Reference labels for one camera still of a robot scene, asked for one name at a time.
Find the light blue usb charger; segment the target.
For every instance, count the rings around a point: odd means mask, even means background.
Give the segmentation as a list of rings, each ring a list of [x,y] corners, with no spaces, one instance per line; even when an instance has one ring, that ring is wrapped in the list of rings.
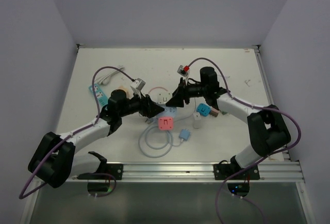
[[[188,141],[190,138],[191,132],[188,129],[182,129],[179,133],[180,142]]]

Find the pink cube plug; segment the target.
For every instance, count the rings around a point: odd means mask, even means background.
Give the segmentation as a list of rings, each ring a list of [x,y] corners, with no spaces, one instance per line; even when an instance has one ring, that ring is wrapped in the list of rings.
[[[160,117],[158,119],[158,128],[161,131],[170,131],[174,127],[173,117]]]

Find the blue square adapter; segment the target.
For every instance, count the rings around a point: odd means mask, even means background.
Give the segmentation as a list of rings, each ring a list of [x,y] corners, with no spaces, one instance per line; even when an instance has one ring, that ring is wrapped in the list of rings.
[[[211,112],[211,107],[207,104],[200,103],[196,108],[196,112],[198,112],[203,117],[207,117]]]

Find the right side aluminium rail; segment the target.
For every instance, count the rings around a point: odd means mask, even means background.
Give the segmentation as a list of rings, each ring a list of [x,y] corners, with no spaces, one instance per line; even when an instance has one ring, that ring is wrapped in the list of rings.
[[[266,92],[268,103],[274,104],[273,95],[272,95],[272,92],[270,89],[269,81],[267,79],[267,75],[266,75],[265,68],[263,66],[263,62],[262,62],[262,58],[261,58],[260,47],[261,47],[260,44],[254,45],[253,50],[254,50],[256,61],[257,61],[258,67],[259,67],[259,71],[260,71],[263,87]]]

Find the light blue round socket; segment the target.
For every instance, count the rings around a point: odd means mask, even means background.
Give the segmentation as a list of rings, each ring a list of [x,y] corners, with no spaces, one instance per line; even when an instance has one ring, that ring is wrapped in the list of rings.
[[[177,116],[177,108],[176,107],[165,106],[163,116],[164,117],[175,118]]]

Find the aluminium rail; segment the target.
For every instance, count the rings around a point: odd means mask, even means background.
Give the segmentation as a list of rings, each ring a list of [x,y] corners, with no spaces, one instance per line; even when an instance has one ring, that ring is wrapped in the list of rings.
[[[213,182],[215,180],[212,162],[197,163],[120,163],[95,161],[75,161],[72,172],[67,180],[77,179],[83,173],[93,173],[106,164],[123,164],[122,180],[126,182]],[[298,162],[265,162],[258,166],[260,180],[231,180],[237,175],[231,175],[226,180],[231,182],[303,182],[304,177]]]
[[[260,44],[254,45],[253,50],[254,50],[256,61],[257,61],[258,67],[259,67],[259,71],[260,71],[263,87],[266,92],[268,103],[274,104],[273,95],[272,95],[272,92],[270,89],[269,81],[267,79],[267,75],[266,75],[265,68],[263,66],[263,62],[262,62],[262,58],[261,58],[260,47],[261,47]]]

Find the white charger plug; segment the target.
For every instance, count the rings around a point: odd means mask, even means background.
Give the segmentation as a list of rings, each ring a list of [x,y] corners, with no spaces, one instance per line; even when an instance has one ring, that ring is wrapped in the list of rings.
[[[193,127],[195,129],[200,129],[202,127],[202,116],[198,112],[193,113]]]

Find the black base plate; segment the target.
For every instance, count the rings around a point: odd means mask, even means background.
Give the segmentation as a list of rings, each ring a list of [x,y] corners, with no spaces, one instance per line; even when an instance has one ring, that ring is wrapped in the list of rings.
[[[213,164],[213,173],[215,180],[225,180],[229,176],[239,172],[240,169],[236,165],[232,165],[226,160],[222,160],[219,163]],[[254,166],[251,169],[240,173],[233,177],[231,180],[260,180],[260,174],[258,166]]]
[[[123,164],[106,164],[102,169],[93,173],[83,173],[77,176],[78,180],[122,180]]]

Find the teal power strip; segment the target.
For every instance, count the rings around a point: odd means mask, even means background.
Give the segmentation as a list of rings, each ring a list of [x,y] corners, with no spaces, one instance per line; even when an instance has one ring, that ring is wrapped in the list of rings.
[[[103,108],[104,106],[106,106],[108,104],[108,97],[103,92],[103,90],[99,84],[94,84],[94,91],[96,94],[96,98],[97,98],[99,107]]]

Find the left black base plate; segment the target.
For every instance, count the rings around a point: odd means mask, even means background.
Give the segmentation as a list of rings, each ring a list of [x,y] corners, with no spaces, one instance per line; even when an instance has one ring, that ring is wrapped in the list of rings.
[[[83,173],[77,176],[78,180],[122,180],[123,164],[106,164],[102,169],[93,173]]]

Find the tan wooden socket cube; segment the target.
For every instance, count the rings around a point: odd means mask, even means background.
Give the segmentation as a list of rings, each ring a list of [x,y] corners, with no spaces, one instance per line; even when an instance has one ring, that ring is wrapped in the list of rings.
[[[124,87],[124,86],[120,86],[120,87],[118,88],[118,90],[122,90],[122,91],[124,91],[125,94],[126,94],[126,97],[127,97],[127,98],[130,97],[129,90],[128,90],[126,87]]]

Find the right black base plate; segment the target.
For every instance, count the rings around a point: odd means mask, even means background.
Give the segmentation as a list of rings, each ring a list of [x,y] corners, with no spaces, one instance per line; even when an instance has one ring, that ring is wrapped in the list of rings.
[[[239,172],[240,169],[236,165],[232,165],[226,160],[222,160],[219,163],[213,164],[213,173],[215,180],[225,180],[229,176]],[[240,173],[233,177],[231,180],[260,180],[260,174],[258,166],[254,166],[251,169]]]

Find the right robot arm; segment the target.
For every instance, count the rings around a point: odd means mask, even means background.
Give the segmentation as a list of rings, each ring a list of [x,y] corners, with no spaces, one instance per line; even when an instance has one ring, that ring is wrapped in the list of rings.
[[[188,66],[178,68],[181,78],[166,103],[168,107],[184,107],[191,98],[203,97],[210,107],[225,111],[248,125],[250,144],[230,159],[225,170],[227,175],[243,178],[248,173],[248,166],[290,142],[290,133],[275,105],[253,106],[235,98],[220,86],[213,67],[201,68],[200,81],[192,83],[188,82],[188,71]]]

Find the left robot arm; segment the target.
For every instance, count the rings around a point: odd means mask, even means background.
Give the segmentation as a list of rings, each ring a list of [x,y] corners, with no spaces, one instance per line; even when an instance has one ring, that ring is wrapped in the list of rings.
[[[152,118],[163,111],[148,94],[135,94],[129,99],[124,90],[114,90],[108,104],[86,126],[63,134],[45,134],[28,164],[28,171],[57,188],[70,176],[75,153],[117,131],[123,117],[139,113]]]

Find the aluminium front rail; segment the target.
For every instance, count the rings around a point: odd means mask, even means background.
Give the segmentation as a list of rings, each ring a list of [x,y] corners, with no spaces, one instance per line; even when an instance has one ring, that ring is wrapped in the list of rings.
[[[106,164],[123,164],[122,180],[126,182],[213,182],[215,180],[212,162],[197,163],[120,163],[95,161],[75,161],[72,172],[67,180],[77,179],[83,173],[93,173]],[[303,182],[304,177],[298,162],[265,162],[258,166],[260,180],[231,180],[237,175],[231,175],[226,180],[231,182]]]

